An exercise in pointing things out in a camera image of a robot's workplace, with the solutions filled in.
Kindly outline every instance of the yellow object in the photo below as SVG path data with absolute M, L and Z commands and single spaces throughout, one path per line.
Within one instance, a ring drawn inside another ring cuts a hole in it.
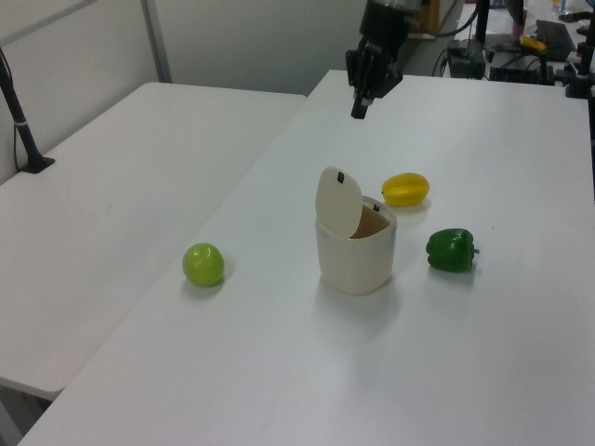
M 384 200 L 391 206 L 413 206 L 421 203 L 430 191 L 430 184 L 420 174 L 406 173 L 387 179 L 382 184 Z
M 521 45 L 526 46 L 527 48 L 535 49 L 539 52 L 542 52 L 542 51 L 545 51 L 546 49 L 548 49 L 546 47 L 546 44 L 534 39 L 533 37 L 529 37 L 527 34 L 523 34 L 521 36 Z

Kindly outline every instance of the white container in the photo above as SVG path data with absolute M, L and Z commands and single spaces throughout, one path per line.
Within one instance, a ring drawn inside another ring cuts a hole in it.
M 349 295 L 366 295 L 392 272 L 397 219 L 362 196 L 352 177 L 327 167 L 316 192 L 316 242 L 323 279 Z

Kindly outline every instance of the open lid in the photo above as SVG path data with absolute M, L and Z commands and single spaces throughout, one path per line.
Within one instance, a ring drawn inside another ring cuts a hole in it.
M 360 226 L 362 190 L 349 174 L 327 167 L 320 175 L 316 192 L 316 216 L 329 230 L 350 237 Z

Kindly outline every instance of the gray wall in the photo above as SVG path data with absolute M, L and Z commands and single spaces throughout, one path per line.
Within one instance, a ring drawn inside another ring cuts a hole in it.
M 452 0 L 442 0 L 444 15 Z M 365 0 L 150 0 L 173 82 L 308 95 L 328 70 L 345 70 Z M 454 29 L 463 3 L 444 24 Z M 431 73 L 441 42 L 412 41 L 405 73 Z
M 0 14 L 0 28 L 9 19 Z M 157 80 L 147 35 L 139 0 L 100 0 L 3 45 L 41 152 Z M 1 98 L 0 183 L 14 173 L 12 118 Z

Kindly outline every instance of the green apple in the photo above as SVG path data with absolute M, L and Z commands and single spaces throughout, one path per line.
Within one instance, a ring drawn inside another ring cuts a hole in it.
M 198 286 L 212 286 L 223 277 L 225 263 L 219 250 L 210 243 L 198 243 L 184 254 L 182 268 L 186 278 Z

